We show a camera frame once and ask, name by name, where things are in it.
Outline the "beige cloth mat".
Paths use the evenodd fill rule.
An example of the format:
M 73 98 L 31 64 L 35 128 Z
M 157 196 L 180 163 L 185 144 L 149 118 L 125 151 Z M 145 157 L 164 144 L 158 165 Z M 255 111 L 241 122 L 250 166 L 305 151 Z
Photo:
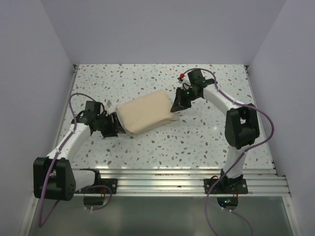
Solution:
M 136 135 L 178 120 L 165 91 L 158 90 L 116 106 L 119 121 L 130 135 Z

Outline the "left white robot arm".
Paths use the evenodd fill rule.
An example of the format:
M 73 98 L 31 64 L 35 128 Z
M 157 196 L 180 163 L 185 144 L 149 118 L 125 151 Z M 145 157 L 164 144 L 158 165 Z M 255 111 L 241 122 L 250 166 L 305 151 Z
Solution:
M 87 101 L 85 109 L 74 116 L 61 142 L 45 157 L 35 159 L 33 193 L 36 198 L 69 201 L 75 192 L 101 185 L 99 170 L 75 170 L 71 166 L 79 149 L 94 132 L 104 138 L 125 133 L 116 112 L 107 113 L 102 103 Z

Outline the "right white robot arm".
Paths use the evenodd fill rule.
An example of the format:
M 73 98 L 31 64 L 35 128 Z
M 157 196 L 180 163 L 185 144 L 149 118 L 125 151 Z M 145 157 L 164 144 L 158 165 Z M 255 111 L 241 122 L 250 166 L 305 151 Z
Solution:
M 191 108 L 194 100 L 203 98 L 211 102 L 225 115 L 225 139 L 228 154 L 225 166 L 217 180 L 210 180 L 209 193 L 226 193 L 242 186 L 243 167 L 249 149 L 260 136 L 257 112 L 253 104 L 244 104 L 225 94 L 217 83 L 216 77 L 207 79 L 204 69 L 189 69 L 180 74 L 181 86 L 176 89 L 171 112 Z

